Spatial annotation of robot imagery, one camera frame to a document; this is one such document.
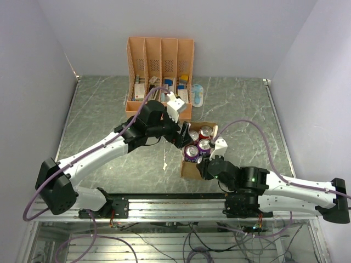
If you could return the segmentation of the patterned canvas tote bag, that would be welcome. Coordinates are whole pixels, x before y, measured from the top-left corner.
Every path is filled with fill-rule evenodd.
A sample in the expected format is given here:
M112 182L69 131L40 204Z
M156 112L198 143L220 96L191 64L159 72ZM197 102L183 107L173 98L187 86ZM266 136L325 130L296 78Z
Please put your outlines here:
M218 126L213 122L191 122L189 135L192 142L183 147L180 177L183 179L204 180L197 168L197 161L211 153L210 140L216 135Z

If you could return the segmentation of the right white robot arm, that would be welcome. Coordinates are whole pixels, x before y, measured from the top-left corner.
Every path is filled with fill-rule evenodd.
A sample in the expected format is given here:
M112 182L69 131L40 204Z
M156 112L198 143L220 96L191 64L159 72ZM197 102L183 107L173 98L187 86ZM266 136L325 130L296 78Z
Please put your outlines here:
M227 143L219 138L190 132L190 144L184 148L184 160L190 175L217 180L227 190L223 214L229 218L272 216L275 211L298 211L321 216L336 224L350 223L346 186L342 179L330 182L305 181L278 177L258 167L237 167L224 159Z

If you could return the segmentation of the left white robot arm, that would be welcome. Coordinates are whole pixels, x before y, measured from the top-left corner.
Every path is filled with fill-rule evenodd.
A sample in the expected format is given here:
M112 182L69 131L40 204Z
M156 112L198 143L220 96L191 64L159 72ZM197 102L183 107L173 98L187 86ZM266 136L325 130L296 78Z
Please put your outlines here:
M148 138L164 138L176 148L190 143L190 124L179 125L179 114L185 109L186 103L180 98L166 105L151 100L93 146L58 162L45 160L35 188L48 210L60 215L76 206L93 211L100 218L110 216L115 208L108 193L102 188L81 187L80 182L107 162L145 146Z

